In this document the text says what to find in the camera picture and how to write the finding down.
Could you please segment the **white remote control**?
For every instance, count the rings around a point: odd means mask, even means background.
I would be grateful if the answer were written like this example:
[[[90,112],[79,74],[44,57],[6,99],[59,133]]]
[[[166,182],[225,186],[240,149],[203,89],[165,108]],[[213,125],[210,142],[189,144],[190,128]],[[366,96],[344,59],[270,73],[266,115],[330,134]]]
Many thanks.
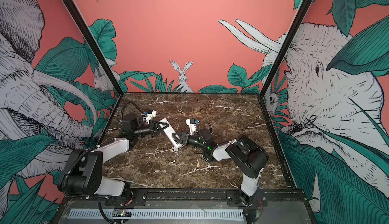
[[[182,144],[178,144],[174,138],[172,137],[172,135],[175,133],[175,130],[173,129],[173,127],[171,126],[171,124],[168,122],[168,120],[166,118],[163,118],[162,120],[160,120],[161,122],[163,123],[167,123],[169,126],[164,129],[164,133],[166,134],[166,136],[168,137],[168,139],[170,140],[170,142],[172,143],[173,147],[174,147],[174,151],[178,151],[178,149],[180,147],[182,147]]]

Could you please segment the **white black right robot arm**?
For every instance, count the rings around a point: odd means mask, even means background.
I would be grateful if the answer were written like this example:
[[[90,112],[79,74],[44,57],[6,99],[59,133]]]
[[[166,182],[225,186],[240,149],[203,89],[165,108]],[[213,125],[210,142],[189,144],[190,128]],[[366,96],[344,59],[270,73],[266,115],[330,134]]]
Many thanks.
[[[259,189],[259,179],[269,160],[268,153],[257,143],[241,134],[232,141],[216,144],[210,129],[200,129],[193,134],[176,132],[174,141],[183,146],[202,150],[206,162],[231,159],[243,173],[241,192],[244,197],[253,197]]]

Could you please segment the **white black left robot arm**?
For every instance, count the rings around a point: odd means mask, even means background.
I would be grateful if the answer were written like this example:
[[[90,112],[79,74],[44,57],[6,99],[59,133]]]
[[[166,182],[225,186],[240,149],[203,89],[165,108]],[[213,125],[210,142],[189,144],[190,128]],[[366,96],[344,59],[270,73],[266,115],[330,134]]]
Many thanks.
[[[65,165],[57,184],[58,190],[68,197],[124,195],[125,182],[102,175],[103,164],[110,159],[131,150],[139,137],[158,132],[153,120],[156,111],[141,115],[127,114],[121,119],[122,128],[117,138],[91,149],[74,150]]]

